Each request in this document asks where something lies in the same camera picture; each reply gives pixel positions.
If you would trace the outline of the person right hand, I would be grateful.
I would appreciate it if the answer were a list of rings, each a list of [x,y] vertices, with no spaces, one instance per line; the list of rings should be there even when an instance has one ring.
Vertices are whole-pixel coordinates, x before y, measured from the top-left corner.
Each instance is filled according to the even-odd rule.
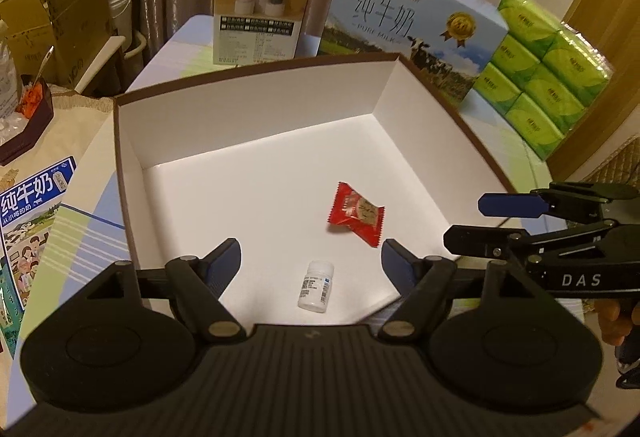
[[[634,306],[631,313],[623,313],[618,299],[599,298],[594,301],[602,341],[608,345],[620,346],[634,327],[640,324],[640,306]]]

